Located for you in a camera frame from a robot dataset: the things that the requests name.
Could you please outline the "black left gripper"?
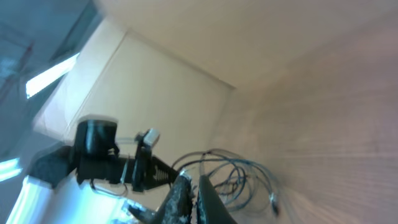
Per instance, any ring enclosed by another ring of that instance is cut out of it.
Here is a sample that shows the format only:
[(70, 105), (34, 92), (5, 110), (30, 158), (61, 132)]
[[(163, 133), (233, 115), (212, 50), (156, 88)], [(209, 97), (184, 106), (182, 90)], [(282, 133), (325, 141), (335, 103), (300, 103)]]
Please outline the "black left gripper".
[(82, 147), (76, 148), (78, 156), (77, 181), (88, 181), (92, 190), (97, 191), (95, 180), (109, 184), (130, 184), (135, 192), (171, 185), (178, 172), (158, 157), (152, 156), (149, 147), (139, 146), (135, 157), (88, 154)]

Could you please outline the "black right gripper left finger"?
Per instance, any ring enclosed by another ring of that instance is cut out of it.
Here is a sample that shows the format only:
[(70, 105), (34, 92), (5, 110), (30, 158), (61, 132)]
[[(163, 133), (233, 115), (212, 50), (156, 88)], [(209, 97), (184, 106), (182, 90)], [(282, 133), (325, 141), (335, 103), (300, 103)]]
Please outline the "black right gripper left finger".
[(141, 223), (190, 224), (192, 220), (193, 192), (192, 179), (181, 173), (169, 190), (158, 211), (152, 211), (135, 204), (127, 207)]

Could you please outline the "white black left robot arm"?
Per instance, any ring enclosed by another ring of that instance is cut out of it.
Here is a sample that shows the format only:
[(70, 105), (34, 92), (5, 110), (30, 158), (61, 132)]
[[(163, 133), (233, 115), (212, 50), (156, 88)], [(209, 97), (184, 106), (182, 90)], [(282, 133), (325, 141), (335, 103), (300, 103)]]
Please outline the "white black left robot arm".
[(21, 192), (8, 223), (40, 223), (55, 190), (74, 174), (78, 185), (89, 182), (101, 195), (96, 180), (145, 192), (171, 184), (178, 172), (152, 154), (159, 139), (153, 129), (139, 133), (134, 157), (124, 156), (116, 142), (118, 124), (112, 120), (84, 119), (78, 123), (73, 145), (36, 154), (27, 169)]

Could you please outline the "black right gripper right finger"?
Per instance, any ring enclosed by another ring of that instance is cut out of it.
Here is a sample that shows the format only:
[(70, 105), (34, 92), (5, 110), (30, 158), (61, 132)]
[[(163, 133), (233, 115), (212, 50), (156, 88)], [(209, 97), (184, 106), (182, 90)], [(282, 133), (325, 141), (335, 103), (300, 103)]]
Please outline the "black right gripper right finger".
[(237, 224), (206, 175), (201, 175), (199, 179), (197, 223)]

